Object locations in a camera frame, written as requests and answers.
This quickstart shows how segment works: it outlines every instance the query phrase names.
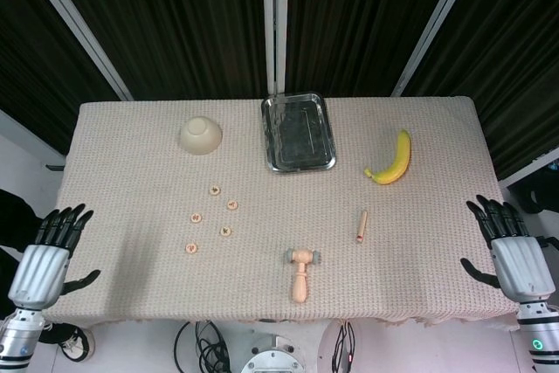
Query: black curtain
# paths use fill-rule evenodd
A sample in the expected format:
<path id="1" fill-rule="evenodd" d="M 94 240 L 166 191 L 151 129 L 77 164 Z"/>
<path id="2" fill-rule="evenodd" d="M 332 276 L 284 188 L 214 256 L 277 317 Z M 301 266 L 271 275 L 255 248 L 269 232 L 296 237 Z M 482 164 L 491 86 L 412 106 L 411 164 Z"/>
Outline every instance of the black curtain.
<path id="1" fill-rule="evenodd" d="M 264 0 L 73 0 L 136 100 L 263 98 Z"/>
<path id="2" fill-rule="evenodd" d="M 457 0 L 404 95 L 473 98 L 513 174 L 559 145 L 559 0 Z"/>
<path id="3" fill-rule="evenodd" d="M 0 0 L 0 109 L 66 154 L 79 105 L 118 100 L 48 0 Z"/>
<path id="4" fill-rule="evenodd" d="M 289 0 L 286 91 L 388 96 L 438 0 Z"/>

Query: black cable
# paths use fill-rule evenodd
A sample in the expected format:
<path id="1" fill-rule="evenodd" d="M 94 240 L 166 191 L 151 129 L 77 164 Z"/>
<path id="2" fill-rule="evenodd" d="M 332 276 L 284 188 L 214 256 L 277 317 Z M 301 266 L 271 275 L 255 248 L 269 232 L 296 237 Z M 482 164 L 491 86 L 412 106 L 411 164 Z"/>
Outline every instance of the black cable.
<path id="1" fill-rule="evenodd" d="M 178 341 L 183 333 L 184 329 L 190 325 L 190 322 L 186 322 L 178 330 L 175 337 L 175 344 L 173 345 L 173 358 L 175 360 L 176 369 L 180 373 L 185 373 L 181 368 L 178 358 L 176 356 L 176 348 L 178 347 Z M 211 340 L 211 337 L 203 336 L 206 329 L 210 328 L 210 333 L 213 332 L 216 336 L 216 340 Z M 231 373 L 229 352 L 227 351 L 227 344 L 225 339 L 221 335 L 219 329 L 211 321 L 197 322 L 195 326 L 196 334 L 196 352 L 198 356 L 198 368 L 202 373 Z"/>
<path id="2" fill-rule="evenodd" d="M 184 325 L 181 326 L 181 328 L 178 330 L 178 333 L 176 334 L 175 344 L 173 345 L 173 358 L 175 359 L 175 367 L 181 373 L 185 373 L 185 371 L 183 369 L 181 369 L 181 366 L 178 363 L 178 358 L 176 358 L 176 347 L 178 345 L 178 340 L 181 337 L 181 334 L 183 333 L 184 329 L 186 327 L 188 327 L 189 325 L 190 325 L 190 322 L 186 322 Z"/>
<path id="3" fill-rule="evenodd" d="M 348 351 L 348 368 L 347 373 L 351 371 L 351 364 L 353 363 L 355 353 L 355 333 L 350 322 L 345 321 L 338 331 L 338 337 L 335 340 L 334 354 L 332 355 L 332 373 L 338 373 L 342 366 L 343 349 L 345 347 L 346 337 L 349 341 Z"/>
<path id="4" fill-rule="evenodd" d="M 350 322 L 346 322 L 349 338 L 349 351 L 348 351 L 348 373 L 351 371 L 351 364 L 353 363 L 353 355 L 355 353 L 355 333 Z"/>

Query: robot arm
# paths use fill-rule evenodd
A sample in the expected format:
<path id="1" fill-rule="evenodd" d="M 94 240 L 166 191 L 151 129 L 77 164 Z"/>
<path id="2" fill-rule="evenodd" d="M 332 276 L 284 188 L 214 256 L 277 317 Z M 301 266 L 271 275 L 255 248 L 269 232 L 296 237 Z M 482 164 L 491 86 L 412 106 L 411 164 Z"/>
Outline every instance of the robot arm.
<path id="1" fill-rule="evenodd" d="M 64 283 L 81 231 L 93 215 L 88 211 L 78 218 L 85 207 L 51 212 L 39 228 L 35 245 L 25 249 L 8 293 L 17 309 L 0 327 L 0 372 L 23 373 L 45 325 L 42 311 L 61 294 L 86 287 L 99 276 L 100 271 L 94 270 L 82 280 Z"/>
<path id="2" fill-rule="evenodd" d="M 477 198 L 483 210 L 470 201 L 467 206 L 480 224 L 497 275 L 481 273 L 468 259 L 460 262 L 474 279 L 500 288 L 510 300 L 520 303 L 516 319 L 535 370 L 557 373 L 559 314 L 547 304 L 556 287 L 541 244 L 529 236 L 522 217 L 512 205 L 489 201 L 483 196 Z"/>

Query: toy hammer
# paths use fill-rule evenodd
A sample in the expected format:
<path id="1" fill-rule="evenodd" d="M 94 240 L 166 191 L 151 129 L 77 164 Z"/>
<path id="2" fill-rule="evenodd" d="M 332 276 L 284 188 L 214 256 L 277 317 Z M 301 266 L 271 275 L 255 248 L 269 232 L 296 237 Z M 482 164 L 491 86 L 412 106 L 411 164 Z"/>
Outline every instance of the toy hammer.
<path id="1" fill-rule="evenodd" d="M 309 251 L 308 249 L 289 248 L 286 252 L 287 262 L 297 263 L 297 272 L 293 281 L 293 300 L 302 303 L 307 299 L 307 264 L 318 264 L 321 262 L 321 253 Z"/>

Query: metal tray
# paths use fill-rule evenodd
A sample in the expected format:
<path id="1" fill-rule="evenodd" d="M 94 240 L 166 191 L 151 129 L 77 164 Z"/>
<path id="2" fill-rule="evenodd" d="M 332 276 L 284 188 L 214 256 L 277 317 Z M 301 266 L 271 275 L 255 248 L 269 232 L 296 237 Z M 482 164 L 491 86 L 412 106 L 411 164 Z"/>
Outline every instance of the metal tray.
<path id="1" fill-rule="evenodd" d="M 315 92 L 262 101 L 268 166 L 276 172 L 330 169 L 335 146 L 324 99 Z"/>

